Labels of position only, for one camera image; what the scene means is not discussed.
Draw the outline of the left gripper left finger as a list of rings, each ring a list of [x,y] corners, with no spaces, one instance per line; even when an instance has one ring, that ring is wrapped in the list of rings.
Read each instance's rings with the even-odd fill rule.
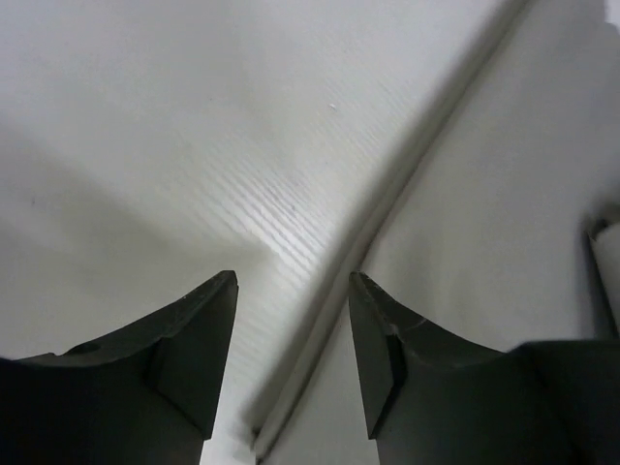
[[[231,270],[99,338],[1,362],[5,464],[197,464],[237,303]]]

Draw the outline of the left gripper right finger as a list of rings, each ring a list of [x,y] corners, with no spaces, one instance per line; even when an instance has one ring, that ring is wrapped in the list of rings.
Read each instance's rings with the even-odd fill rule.
[[[368,436],[384,464],[615,464],[617,340],[468,341],[366,274],[349,309]]]

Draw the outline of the grey cloth napkin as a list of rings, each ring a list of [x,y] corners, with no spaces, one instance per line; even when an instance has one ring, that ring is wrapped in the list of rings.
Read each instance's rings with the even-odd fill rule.
[[[618,14],[615,1],[504,1],[482,23],[306,300],[254,413],[257,463],[383,464],[359,385],[355,272],[495,351],[616,337],[604,221],[619,206]]]

